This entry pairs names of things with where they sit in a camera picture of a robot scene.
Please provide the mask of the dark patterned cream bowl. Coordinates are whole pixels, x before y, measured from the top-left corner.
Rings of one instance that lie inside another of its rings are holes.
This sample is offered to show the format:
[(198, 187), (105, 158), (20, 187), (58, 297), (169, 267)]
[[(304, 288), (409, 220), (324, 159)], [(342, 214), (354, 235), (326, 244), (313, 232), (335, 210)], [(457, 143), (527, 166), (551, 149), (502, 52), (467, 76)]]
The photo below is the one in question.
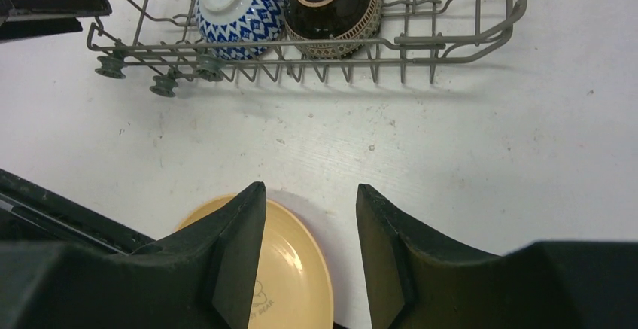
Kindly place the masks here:
[(376, 35), (381, 0), (285, 0), (288, 37), (311, 59), (345, 59)]

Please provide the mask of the cream plate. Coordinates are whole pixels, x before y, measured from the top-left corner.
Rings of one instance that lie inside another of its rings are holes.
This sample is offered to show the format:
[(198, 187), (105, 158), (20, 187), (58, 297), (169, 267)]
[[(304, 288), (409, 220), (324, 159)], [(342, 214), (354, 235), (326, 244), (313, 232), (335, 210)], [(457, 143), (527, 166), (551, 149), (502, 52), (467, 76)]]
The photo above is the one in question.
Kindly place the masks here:
[(291, 210), (266, 201), (249, 328), (332, 328), (333, 285), (311, 231)]

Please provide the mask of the orange patterned small bowl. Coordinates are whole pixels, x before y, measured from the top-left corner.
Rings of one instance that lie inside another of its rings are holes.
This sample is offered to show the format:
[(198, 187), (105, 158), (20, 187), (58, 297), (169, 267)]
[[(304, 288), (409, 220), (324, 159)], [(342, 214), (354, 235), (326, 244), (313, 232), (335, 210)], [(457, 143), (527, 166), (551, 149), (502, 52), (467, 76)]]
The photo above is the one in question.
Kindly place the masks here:
[[(209, 44), (235, 43), (234, 47), (214, 47), (221, 60), (253, 59), (284, 33), (284, 0), (195, 0), (196, 27)], [(248, 46), (238, 46), (244, 42)]]

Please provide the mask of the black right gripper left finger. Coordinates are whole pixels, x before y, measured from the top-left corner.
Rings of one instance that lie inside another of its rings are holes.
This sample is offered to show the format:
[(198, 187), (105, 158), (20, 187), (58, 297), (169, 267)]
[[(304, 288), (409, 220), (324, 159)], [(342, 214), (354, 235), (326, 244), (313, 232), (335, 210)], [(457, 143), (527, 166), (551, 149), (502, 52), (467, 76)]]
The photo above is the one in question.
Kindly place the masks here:
[(246, 328), (266, 218), (256, 181), (131, 254), (19, 240), (1, 212), (3, 328)]

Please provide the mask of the grey wire dish rack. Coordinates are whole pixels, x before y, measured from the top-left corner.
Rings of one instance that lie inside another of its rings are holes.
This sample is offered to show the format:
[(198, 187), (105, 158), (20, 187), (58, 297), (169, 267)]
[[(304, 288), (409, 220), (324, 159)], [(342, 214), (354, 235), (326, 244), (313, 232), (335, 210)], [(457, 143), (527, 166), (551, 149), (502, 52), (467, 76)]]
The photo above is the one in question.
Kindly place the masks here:
[(173, 97), (180, 79), (271, 81), (306, 72), (324, 80), (357, 67), (463, 64), (502, 47), (527, 0), (187, 0), (172, 17), (152, 15), (144, 0), (131, 39), (90, 26), (97, 72), (123, 78), (127, 66), (154, 71), (151, 91)]

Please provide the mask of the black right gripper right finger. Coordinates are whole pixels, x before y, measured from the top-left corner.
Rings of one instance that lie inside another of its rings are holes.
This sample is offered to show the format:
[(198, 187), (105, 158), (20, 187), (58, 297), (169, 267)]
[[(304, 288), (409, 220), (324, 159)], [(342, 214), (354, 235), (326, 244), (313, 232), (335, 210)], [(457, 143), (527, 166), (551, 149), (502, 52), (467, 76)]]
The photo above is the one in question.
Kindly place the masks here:
[(538, 241), (498, 256), (361, 184), (357, 231), (374, 328), (635, 328), (634, 242)]

